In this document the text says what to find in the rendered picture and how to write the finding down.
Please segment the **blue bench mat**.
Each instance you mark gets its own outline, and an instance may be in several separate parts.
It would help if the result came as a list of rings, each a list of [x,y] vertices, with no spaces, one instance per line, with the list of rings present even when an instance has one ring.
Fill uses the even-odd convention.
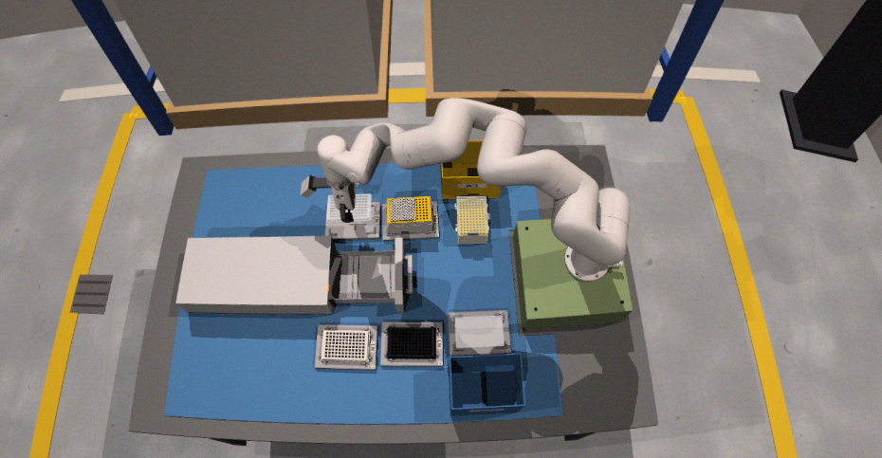
[[[322,165],[207,170],[193,238],[325,234],[331,188],[301,196]],[[487,198],[486,244],[457,245],[456,199],[442,199],[441,165],[378,163],[356,194],[380,202],[379,239],[334,240],[336,251],[395,250],[382,240],[387,198],[430,196],[439,238],[403,240],[413,294],[395,303],[333,303],[333,314],[187,313],[179,308],[167,416],[316,424],[426,424],[563,416],[555,334],[520,336],[509,231],[541,220],[534,186]],[[449,312],[507,310],[510,354],[522,354],[519,412],[450,415]],[[443,322],[443,366],[381,366],[381,323]],[[315,368],[318,324],[376,325],[375,370]]]

